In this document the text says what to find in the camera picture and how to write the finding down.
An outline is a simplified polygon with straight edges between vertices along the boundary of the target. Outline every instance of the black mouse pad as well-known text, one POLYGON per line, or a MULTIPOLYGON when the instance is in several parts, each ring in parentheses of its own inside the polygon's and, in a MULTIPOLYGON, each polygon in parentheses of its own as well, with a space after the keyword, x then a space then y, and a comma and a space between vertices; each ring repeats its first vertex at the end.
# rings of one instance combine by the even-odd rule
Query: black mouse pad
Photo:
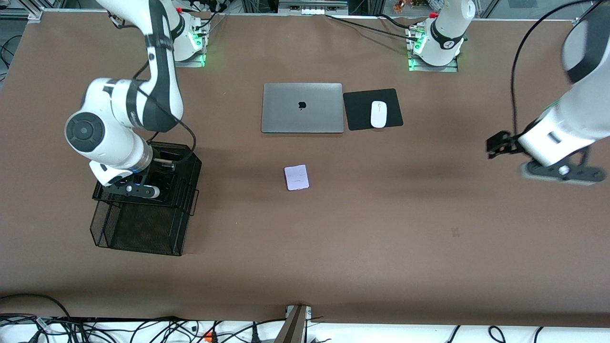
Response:
POLYGON ((394 88, 366 90, 343 94, 347 126, 350 131, 373 129, 371 104, 374 101, 383 101, 387 105, 386 127, 403 125, 403 116, 400 113, 400 105, 394 88))

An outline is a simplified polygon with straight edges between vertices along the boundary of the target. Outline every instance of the card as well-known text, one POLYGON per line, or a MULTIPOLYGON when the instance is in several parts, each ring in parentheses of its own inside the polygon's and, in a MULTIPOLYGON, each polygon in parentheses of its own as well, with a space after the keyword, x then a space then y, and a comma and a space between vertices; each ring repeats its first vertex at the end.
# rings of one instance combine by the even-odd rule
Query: card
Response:
POLYGON ((284 168, 286 175, 286 186, 288 190, 300 190, 309 188, 307 169, 304 164, 284 168))

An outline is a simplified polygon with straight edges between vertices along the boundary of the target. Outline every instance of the laptop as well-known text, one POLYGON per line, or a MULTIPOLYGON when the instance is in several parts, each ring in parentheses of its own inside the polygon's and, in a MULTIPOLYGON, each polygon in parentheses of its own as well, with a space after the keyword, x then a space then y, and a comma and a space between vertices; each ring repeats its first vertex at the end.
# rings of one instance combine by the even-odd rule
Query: laptop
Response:
POLYGON ((327 83, 265 84, 260 130, 267 134, 342 133, 343 87, 327 83))

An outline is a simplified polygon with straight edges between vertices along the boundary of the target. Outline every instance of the white computer mouse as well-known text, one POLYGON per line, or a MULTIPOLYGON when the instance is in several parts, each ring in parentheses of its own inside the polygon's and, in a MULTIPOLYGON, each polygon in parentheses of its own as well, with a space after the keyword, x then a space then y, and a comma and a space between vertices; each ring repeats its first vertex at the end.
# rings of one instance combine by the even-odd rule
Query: white computer mouse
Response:
POLYGON ((386 125, 387 105, 383 101, 371 103, 371 126, 381 129, 386 125))

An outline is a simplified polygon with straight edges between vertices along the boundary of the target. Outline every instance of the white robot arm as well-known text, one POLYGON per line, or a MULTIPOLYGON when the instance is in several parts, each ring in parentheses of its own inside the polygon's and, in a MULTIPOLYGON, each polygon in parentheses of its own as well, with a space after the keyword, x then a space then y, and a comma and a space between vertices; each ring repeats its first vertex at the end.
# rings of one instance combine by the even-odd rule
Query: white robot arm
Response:
POLYGON ((424 21, 425 37, 414 52, 430 65, 449 64, 459 54, 475 12, 472 0, 445 0, 439 16, 424 21))
POLYGON ((573 27, 564 41, 562 64, 573 84, 522 134, 500 132, 487 141, 493 158, 526 153, 534 160, 522 166, 527 178, 593 184, 604 180, 599 168, 586 166, 589 145, 610 136, 610 5, 603 2, 573 27), (581 153, 579 164, 570 157, 581 153))
POLYGON ((167 132, 182 118, 182 98, 174 56, 187 59, 198 49, 201 20, 178 13, 170 0, 98 0, 144 35, 151 78, 95 79, 81 109, 65 126, 65 137, 89 163, 98 181, 109 186, 144 170, 153 149, 132 128, 167 132))
POLYGON ((518 142, 542 165, 610 135, 610 7, 601 4, 572 29, 562 63, 572 89, 518 142))

